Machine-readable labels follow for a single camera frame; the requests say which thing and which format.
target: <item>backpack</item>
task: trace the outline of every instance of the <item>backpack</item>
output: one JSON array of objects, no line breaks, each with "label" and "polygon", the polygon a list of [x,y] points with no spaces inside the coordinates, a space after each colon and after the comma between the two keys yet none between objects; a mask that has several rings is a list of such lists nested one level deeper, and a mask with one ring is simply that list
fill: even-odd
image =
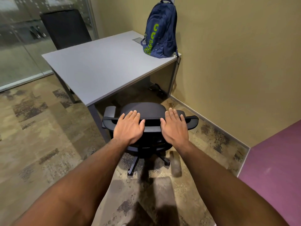
[{"label": "backpack", "polygon": [[148,17],[144,39],[141,41],[145,54],[156,58],[168,58],[176,52],[179,57],[175,40],[176,26],[177,11],[174,4],[171,0],[161,0],[153,7]]}]

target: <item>black chair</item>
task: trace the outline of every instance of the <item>black chair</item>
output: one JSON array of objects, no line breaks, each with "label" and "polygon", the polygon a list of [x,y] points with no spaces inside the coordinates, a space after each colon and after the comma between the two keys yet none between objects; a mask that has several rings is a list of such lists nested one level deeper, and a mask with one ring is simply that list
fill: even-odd
[{"label": "black chair", "polygon": [[[142,137],[134,144],[130,145],[126,153],[135,156],[133,164],[128,169],[128,175],[133,175],[134,169],[139,159],[150,158],[153,154],[156,154],[164,161],[166,166],[170,165],[170,160],[161,155],[162,152],[169,150],[172,145],[167,143],[161,133],[160,118],[165,117],[165,107],[163,105],[152,102],[130,103],[124,106],[120,114],[115,117],[115,106],[108,106],[103,115],[102,127],[109,130],[111,139],[113,138],[114,128],[117,124],[119,116],[124,113],[128,114],[130,111],[137,110],[140,113],[140,121],[145,119],[145,129]],[[179,116],[185,113],[181,110],[177,110]],[[199,122],[197,116],[185,117],[188,130],[194,129]]]},{"label": "black chair", "polygon": [[92,41],[77,9],[42,13],[40,17],[58,50]]}]

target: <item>backpack handle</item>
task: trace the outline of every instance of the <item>backpack handle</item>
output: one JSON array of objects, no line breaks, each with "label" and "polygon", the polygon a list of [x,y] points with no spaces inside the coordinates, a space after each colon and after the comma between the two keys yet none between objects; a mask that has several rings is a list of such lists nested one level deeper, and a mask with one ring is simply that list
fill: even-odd
[{"label": "backpack handle", "polygon": [[168,2],[170,2],[171,4],[173,4],[171,0],[161,0],[160,2],[163,3],[163,1],[168,1]]}]

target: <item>gray desk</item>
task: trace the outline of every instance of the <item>gray desk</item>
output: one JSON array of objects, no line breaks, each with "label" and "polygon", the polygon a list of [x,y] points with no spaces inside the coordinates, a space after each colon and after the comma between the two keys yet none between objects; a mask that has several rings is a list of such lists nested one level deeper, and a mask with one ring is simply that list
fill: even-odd
[{"label": "gray desk", "polygon": [[102,128],[95,103],[149,76],[152,72],[174,62],[168,96],[181,60],[177,57],[154,58],[143,52],[133,39],[143,37],[134,31],[106,37],[85,44],[42,55],[53,69],[73,103],[68,86],[88,107],[104,140],[110,137]]}]

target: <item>metal desk leg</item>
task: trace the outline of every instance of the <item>metal desk leg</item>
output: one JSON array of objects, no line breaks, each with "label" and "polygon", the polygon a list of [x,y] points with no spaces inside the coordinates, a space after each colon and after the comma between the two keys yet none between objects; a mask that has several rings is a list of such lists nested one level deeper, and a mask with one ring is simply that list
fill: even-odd
[{"label": "metal desk leg", "polygon": [[167,97],[170,97],[170,95],[171,95],[173,84],[175,83],[175,77],[177,75],[180,62],[181,62],[181,57],[179,57],[178,60],[175,61],[175,66],[173,68],[173,72],[172,72],[172,75],[171,75],[170,84],[169,84],[169,87],[168,87]]},{"label": "metal desk leg", "polygon": [[60,76],[52,69],[52,71],[55,73],[55,76],[60,81],[61,85],[63,86],[64,90],[68,94],[69,98],[71,99],[72,103],[75,104],[77,101],[74,99],[73,95],[71,94],[70,90],[68,89],[66,83],[60,78]]},{"label": "metal desk leg", "polygon": [[107,130],[104,129],[104,128],[102,128],[102,119],[99,116],[98,111],[97,111],[95,105],[94,104],[89,105],[88,106],[88,110],[90,111],[90,113],[91,113],[91,115],[92,115],[92,117],[93,117],[93,119],[94,119],[94,121],[95,121],[95,123],[96,123],[96,125],[97,125],[97,127],[98,127],[98,129],[99,129],[99,131],[100,131],[100,133],[101,133],[101,135],[103,137],[103,139],[104,139],[104,141],[106,143],[108,143],[111,140],[111,138],[110,138],[109,134],[107,133]]}]

